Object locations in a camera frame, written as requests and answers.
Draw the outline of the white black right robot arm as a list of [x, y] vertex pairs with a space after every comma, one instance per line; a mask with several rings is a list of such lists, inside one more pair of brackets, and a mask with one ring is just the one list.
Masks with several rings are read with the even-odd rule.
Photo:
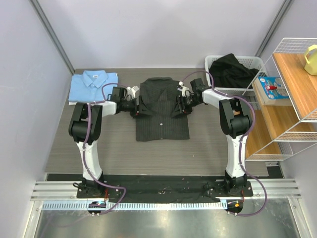
[[200, 105], [212, 105], [219, 109], [220, 127], [227, 139], [227, 166], [224, 173], [224, 191], [234, 196], [247, 186], [245, 149], [248, 134], [253, 129], [255, 113], [243, 98], [230, 96], [204, 85], [198, 78], [190, 82], [192, 91], [180, 81], [177, 86], [175, 109], [172, 117], [179, 118]]

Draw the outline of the dark pinstriped long sleeve shirt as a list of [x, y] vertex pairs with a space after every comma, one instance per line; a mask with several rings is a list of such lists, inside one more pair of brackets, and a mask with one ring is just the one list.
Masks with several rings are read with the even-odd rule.
[[140, 84], [142, 101], [152, 113], [136, 119], [136, 140], [188, 140], [190, 138], [186, 116], [173, 117], [179, 82], [169, 77], [149, 78]]

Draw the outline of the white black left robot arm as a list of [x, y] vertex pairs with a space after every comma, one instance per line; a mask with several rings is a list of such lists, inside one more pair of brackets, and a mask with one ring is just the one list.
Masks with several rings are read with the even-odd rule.
[[135, 87], [113, 86], [112, 93], [106, 95], [102, 88], [102, 100], [91, 103], [76, 103], [68, 128], [69, 135], [76, 143], [83, 165], [82, 181], [74, 183], [78, 198], [99, 198], [106, 194], [110, 185], [104, 184], [104, 174], [99, 163], [98, 139], [101, 135], [103, 117], [120, 112], [129, 112], [131, 117], [150, 117], [151, 112], [144, 104], [139, 90]]

